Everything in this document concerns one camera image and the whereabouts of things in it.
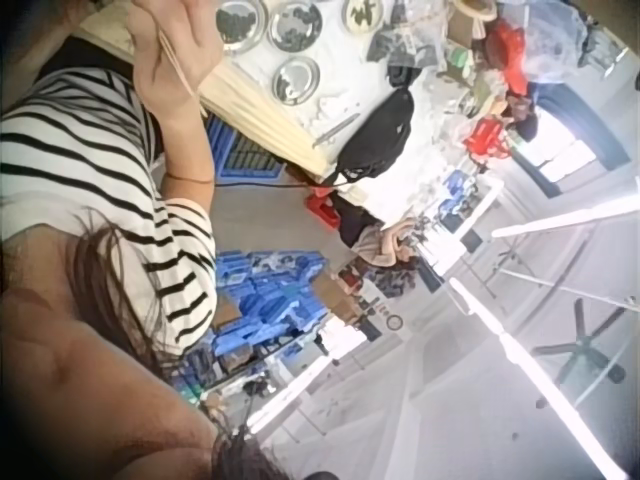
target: wrist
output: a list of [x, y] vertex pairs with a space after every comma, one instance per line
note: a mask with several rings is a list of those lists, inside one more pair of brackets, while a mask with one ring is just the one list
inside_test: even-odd
[[195, 99], [180, 108], [173, 109], [170, 114], [156, 115], [160, 129], [164, 133], [192, 130], [194, 127], [203, 127], [200, 106]]

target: floor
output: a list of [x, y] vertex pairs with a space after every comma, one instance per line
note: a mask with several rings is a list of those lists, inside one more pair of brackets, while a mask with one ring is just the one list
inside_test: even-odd
[[338, 269], [351, 251], [304, 206], [307, 189], [218, 188], [211, 210], [217, 250], [318, 250]]

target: striped shirt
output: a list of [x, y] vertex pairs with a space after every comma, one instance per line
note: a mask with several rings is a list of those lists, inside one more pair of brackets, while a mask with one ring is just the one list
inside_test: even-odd
[[[38, 82], [2, 119], [2, 239], [36, 225], [80, 236], [105, 219], [121, 231], [123, 286], [141, 319], [155, 299], [160, 347], [181, 354], [207, 331], [216, 307], [215, 242], [207, 213], [164, 200], [149, 114], [132, 85], [98, 69], [69, 69]], [[155, 289], [149, 275], [155, 277]]]

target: ceiling fan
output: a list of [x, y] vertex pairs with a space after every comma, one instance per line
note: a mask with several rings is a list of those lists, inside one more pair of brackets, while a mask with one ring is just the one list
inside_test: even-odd
[[[555, 379], [556, 385], [562, 385], [571, 371], [576, 366], [580, 358], [584, 358], [587, 363], [591, 364], [596, 369], [602, 371], [609, 368], [609, 357], [602, 353], [597, 348], [593, 347], [592, 343], [597, 339], [605, 330], [613, 325], [624, 312], [626, 308], [616, 308], [609, 317], [600, 324], [590, 335], [587, 335], [584, 324], [584, 301], [582, 298], [578, 298], [573, 304], [573, 311], [576, 321], [576, 341], [573, 343], [562, 343], [559, 345], [549, 345], [543, 347], [536, 347], [531, 350], [531, 355], [534, 357], [559, 355], [564, 353], [570, 353], [571, 356], [567, 362], [560, 368], [558, 375]], [[609, 380], [615, 384], [622, 383], [626, 377], [626, 371], [617, 363], [614, 363], [607, 372]], [[547, 399], [541, 397], [536, 402], [536, 408], [544, 408], [548, 405]]]

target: wooden stick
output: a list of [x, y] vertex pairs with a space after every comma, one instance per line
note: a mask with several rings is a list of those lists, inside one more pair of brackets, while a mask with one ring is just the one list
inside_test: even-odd
[[187, 77], [185, 76], [184, 71], [182, 70], [182, 67], [180, 67], [180, 62], [178, 61], [178, 57], [176, 56], [175, 51], [173, 50], [173, 46], [171, 45], [171, 42], [169, 41], [169, 39], [167, 38], [167, 36], [162, 30], [160, 30], [159, 38], [160, 38], [160, 45], [162, 46], [164, 53], [167, 55], [169, 62], [171, 63], [171, 65], [173, 65], [173, 68], [178, 74], [178, 78], [180, 78], [180, 81], [184, 85], [184, 88], [187, 89], [187, 92], [189, 92], [189, 95], [191, 95], [198, 101], [198, 105], [200, 106], [200, 114], [203, 117], [207, 117], [208, 116], [207, 111], [204, 109], [204, 107], [200, 103], [200, 95], [197, 92], [194, 92], [193, 89], [191, 88], [191, 85], [189, 85], [189, 80], [187, 80]]

